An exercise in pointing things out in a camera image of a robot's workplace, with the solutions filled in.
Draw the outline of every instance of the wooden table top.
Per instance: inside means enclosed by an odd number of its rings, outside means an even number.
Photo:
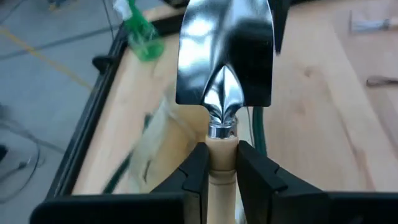
[[[274,60],[272,104],[264,109],[268,155],[323,190],[396,191],[398,89],[364,85],[371,75],[398,78],[398,33],[348,32],[355,19],[385,19],[396,1],[318,1],[289,11],[282,53]],[[145,12],[149,20],[176,14]],[[178,34],[165,52],[142,63],[126,49],[85,157],[74,194],[99,194],[139,139],[146,113],[159,104],[177,71]],[[238,112],[239,137],[249,119]],[[126,177],[117,192],[129,192]]]

